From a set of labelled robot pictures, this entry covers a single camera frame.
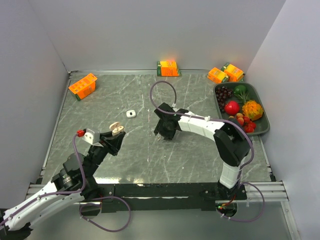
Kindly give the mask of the beige earbud charging case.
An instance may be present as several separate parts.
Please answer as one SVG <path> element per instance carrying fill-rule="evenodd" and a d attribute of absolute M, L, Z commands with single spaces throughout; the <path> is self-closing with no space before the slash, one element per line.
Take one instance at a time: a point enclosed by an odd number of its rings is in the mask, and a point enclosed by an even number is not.
<path fill-rule="evenodd" d="M 119 121 L 116 121 L 109 126 L 109 130 L 111 131 L 112 136 L 116 136 L 120 133 L 123 133 L 125 130 L 125 127 L 121 125 Z"/>

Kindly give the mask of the white earbud charging case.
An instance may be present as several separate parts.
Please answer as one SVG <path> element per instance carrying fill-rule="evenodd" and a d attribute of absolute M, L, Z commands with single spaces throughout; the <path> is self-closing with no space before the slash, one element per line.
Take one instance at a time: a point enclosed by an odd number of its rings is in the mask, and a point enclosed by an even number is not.
<path fill-rule="evenodd" d="M 137 113 L 136 113 L 135 110 L 128 110 L 128 111 L 126 112 L 126 117 L 127 117 L 128 119 L 135 118 L 136 116 L 137 116 Z"/>

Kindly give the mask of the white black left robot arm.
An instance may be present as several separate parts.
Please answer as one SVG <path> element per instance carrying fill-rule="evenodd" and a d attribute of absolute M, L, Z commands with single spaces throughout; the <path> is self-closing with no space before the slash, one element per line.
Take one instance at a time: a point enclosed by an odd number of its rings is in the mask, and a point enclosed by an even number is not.
<path fill-rule="evenodd" d="M 82 201 L 93 201 L 100 194 L 94 173 L 110 154 L 121 149 L 125 131 L 77 131 L 72 138 L 74 153 L 63 168 L 42 189 L 22 203 L 0 211 L 0 232 L 5 237 L 29 234 L 42 220 Z"/>

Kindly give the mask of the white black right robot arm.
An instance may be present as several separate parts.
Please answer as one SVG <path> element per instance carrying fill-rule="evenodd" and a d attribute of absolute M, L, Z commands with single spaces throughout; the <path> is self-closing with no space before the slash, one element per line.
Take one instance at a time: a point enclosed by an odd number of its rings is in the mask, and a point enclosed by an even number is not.
<path fill-rule="evenodd" d="M 177 131 L 189 132 L 214 141 L 223 161 L 219 178 L 218 193 L 223 199 L 230 199 L 236 193 L 240 181 L 243 160 L 253 153 L 253 143 L 236 121 L 212 119 L 200 116 L 186 109 L 177 109 L 167 103 L 158 106 L 154 113 L 159 121 L 154 134 L 165 140 L 172 140 Z"/>

